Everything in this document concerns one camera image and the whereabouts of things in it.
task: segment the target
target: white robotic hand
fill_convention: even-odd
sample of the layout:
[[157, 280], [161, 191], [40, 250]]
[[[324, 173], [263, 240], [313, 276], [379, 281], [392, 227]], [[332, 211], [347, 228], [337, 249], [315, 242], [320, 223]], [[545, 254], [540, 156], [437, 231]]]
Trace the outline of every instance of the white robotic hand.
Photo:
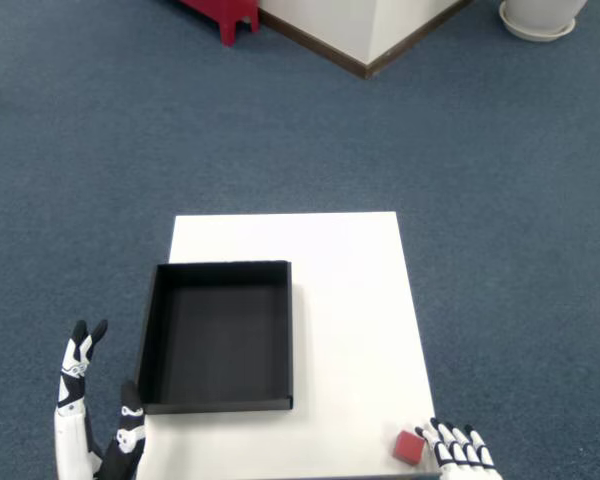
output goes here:
[[451, 423], [440, 423], [432, 418], [416, 433], [429, 445], [442, 471], [442, 480], [502, 480], [489, 449], [471, 425], [466, 435]]
[[84, 320], [76, 323], [62, 359], [58, 414], [61, 416], [85, 413], [84, 376], [93, 356], [93, 349], [107, 331], [107, 321], [102, 320], [89, 334]]
[[144, 410], [130, 381], [122, 386], [120, 426], [104, 457], [93, 440], [84, 377], [94, 346], [106, 331], [106, 320], [91, 334], [81, 320], [65, 350], [54, 417], [59, 480], [130, 480], [144, 451]]

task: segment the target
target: red cube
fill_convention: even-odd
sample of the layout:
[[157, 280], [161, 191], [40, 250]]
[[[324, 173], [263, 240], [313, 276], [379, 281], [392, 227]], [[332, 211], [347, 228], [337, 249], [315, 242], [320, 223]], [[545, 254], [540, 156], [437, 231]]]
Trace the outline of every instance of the red cube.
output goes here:
[[398, 460], [407, 462], [409, 465], [417, 465], [422, 460], [423, 448], [423, 438], [403, 430], [396, 440], [393, 456]]

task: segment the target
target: black box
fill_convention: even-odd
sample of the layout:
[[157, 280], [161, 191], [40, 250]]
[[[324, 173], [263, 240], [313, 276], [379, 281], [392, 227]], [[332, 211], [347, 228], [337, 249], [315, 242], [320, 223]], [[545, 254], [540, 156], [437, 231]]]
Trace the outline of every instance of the black box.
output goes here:
[[149, 414], [293, 406], [291, 264], [158, 265], [136, 383]]

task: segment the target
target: plant pot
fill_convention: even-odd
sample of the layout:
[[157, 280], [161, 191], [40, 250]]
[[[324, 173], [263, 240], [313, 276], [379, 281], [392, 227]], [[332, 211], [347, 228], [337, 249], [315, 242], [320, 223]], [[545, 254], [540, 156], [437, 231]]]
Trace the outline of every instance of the plant pot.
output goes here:
[[506, 0], [500, 7], [500, 16], [515, 35], [549, 41], [573, 30], [575, 17], [586, 3], [587, 0]]

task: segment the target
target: white table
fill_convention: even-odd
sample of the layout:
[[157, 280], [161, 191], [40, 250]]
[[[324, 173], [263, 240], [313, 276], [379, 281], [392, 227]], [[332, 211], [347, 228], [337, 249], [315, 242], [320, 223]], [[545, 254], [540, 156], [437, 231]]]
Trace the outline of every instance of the white table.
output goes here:
[[171, 263], [289, 260], [294, 408], [147, 418], [139, 480], [436, 473], [391, 456], [433, 416], [395, 213], [179, 216]]

